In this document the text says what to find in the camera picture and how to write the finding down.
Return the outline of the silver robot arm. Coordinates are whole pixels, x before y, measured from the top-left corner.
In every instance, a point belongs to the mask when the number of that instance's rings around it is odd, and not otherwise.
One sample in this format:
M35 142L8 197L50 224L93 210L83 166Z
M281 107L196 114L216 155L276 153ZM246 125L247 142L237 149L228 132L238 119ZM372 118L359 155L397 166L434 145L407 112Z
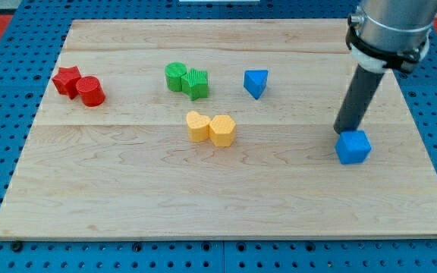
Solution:
M362 0L347 19L345 37L364 70L412 73L429 51L437 0Z

